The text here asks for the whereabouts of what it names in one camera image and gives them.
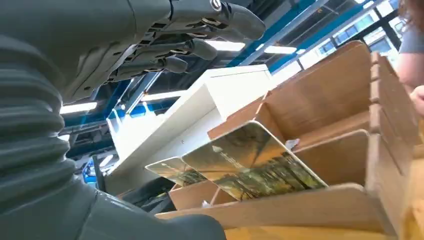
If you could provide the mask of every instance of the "human hand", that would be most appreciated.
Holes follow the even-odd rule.
[[[424,116],[424,85],[417,86],[409,95],[416,111]]]

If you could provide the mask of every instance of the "steel beam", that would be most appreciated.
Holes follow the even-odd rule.
[[[84,124],[100,123],[105,121],[103,112],[88,114],[85,117],[82,116],[63,116],[65,121],[65,127],[74,127]]]
[[[338,31],[345,28],[347,25],[351,23],[350,20],[357,19],[364,14],[368,13],[370,10],[380,3],[382,3],[384,0],[375,0],[374,3],[364,9],[364,5],[371,2],[371,0],[366,0],[363,3],[358,3],[348,11],[340,14],[335,20],[327,24],[325,27],[323,27],[320,31],[318,31],[313,36],[306,39],[304,42],[302,42],[298,48],[299,49],[305,49],[305,53],[309,52],[313,48],[315,48],[317,45],[325,41],[326,39],[332,37],[334,34],[336,34]],[[293,61],[298,60],[302,54],[290,54],[286,55],[282,58],[280,58],[278,61],[276,61],[274,64],[269,66],[269,71],[274,74],[283,69],[285,66],[289,65]]]
[[[140,100],[145,95],[145,92],[156,82],[161,73],[161,71],[148,72],[142,77],[141,84],[135,90],[134,94],[131,96],[129,101],[125,103],[126,114],[130,114],[133,109],[139,104]]]
[[[263,37],[252,42],[239,56],[234,58],[227,67],[247,66],[261,56],[265,49],[274,45],[284,36],[295,30],[329,0],[300,0],[276,23],[266,30]]]

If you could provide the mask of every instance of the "card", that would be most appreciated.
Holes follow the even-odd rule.
[[[327,186],[256,121],[197,148],[182,160],[240,201]]]
[[[147,170],[185,187],[205,181],[206,178],[188,166],[180,157],[171,157],[147,165]]]

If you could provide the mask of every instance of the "window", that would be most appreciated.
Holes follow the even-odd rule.
[[[355,36],[358,33],[358,30],[355,27],[355,25],[353,25],[353,26],[349,27],[348,29],[346,29],[346,33],[350,38],[350,37]]]
[[[389,21],[388,24],[396,32],[397,37],[400,40],[402,40],[402,35],[403,35],[404,30],[405,30],[405,26],[407,25],[405,20],[402,20],[397,16],[397,17],[393,18],[391,21]]]
[[[321,44],[316,46],[314,49],[308,51],[303,56],[299,58],[300,63],[302,66],[307,69],[310,66],[318,63],[321,59],[325,58],[326,56],[330,55],[336,51],[335,46],[330,41],[330,39],[327,39],[323,41]]]
[[[396,66],[398,61],[398,51],[386,36],[386,32],[382,27],[377,28],[364,38],[365,43],[373,52],[379,52],[382,56],[386,56],[392,66]]]
[[[377,10],[382,17],[389,15],[395,9],[399,8],[399,0],[386,0],[377,6]]]
[[[334,45],[331,41],[324,44],[322,47],[319,48],[319,51],[323,55],[328,55],[329,53],[332,53],[332,50],[334,49]]]
[[[334,39],[335,39],[335,42],[340,45],[349,39],[349,35],[344,31],[344,32],[341,32]]]
[[[342,29],[341,31],[333,35],[333,38],[335,39],[335,42],[340,45],[349,40],[351,37],[358,34],[360,31],[366,29],[373,23],[377,22],[378,20],[379,17],[377,16],[377,14],[373,10],[371,10],[365,16],[362,16],[356,21],[353,21],[345,29]]]
[[[387,41],[387,38],[382,38],[380,40],[377,40],[373,44],[370,44],[369,49],[372,52],[379,52],[379,53],[386,53],[392,50],[390,48],[389,42]]]

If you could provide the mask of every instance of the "light panel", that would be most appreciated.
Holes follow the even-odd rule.
[[[264,44],[259,45],[256,51],[263,48]],[[297,48],[291,46],[269,46],[265,48],[264,52],[267,54],[292,54],[296,52]]]
[[[205,40],[205,42],[207,42],[209,45],[211,45],[218,51],[229,51],[229,52],[239,52],[246,45],[242,42],[231,42],[231,41]]]
[[[186,90],[170,91],[170,92],[157,93],[157,94],[146,94],[141,98],[141,101],[148,102],[148,101],[154,101],[154,100],[181,97],[185,92]]]
[[[60,114],[70,114],[77,112],[90,111],[97,107],[97,102],[87,102],[81,104],[67,105],[60,109]]]

